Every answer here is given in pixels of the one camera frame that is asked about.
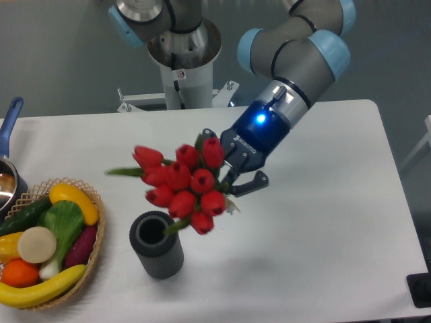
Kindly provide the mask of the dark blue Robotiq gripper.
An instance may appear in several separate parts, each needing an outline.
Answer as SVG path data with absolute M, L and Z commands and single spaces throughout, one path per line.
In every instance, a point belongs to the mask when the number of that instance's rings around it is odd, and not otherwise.
M 226 150 L 225 161 L 239 174 L 257 170 L 265 165 L 267 157 L 289 132 L 290 125 L 277 110 L 262 102 L 253 102 L 221 134 L 220 142 Z M 218 134 L 205 128 L 202 137 L 204 140 L 218 138 Z M 229 194 L 241 197 L 268 186 L 268 176 L 258 170 L 251 181 L 231 186 Z

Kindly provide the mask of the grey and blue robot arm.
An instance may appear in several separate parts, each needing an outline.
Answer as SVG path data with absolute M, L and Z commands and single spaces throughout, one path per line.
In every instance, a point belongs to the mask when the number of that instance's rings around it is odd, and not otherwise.
M 229 171 L 224 190 L 242 196 L 265 188 L 265 160 L 350 63 L 342 40 L 356 19 L 352 1 L 288 1 L 289 18 L 252 29 L 238 43 L 243 69 L 269 85 L 220 136 Z M 109 18 L 131 47 L 146 46 L 159 65 L 170 110 L 211 108 L 220 31 L 200 1 L 116 1 Z

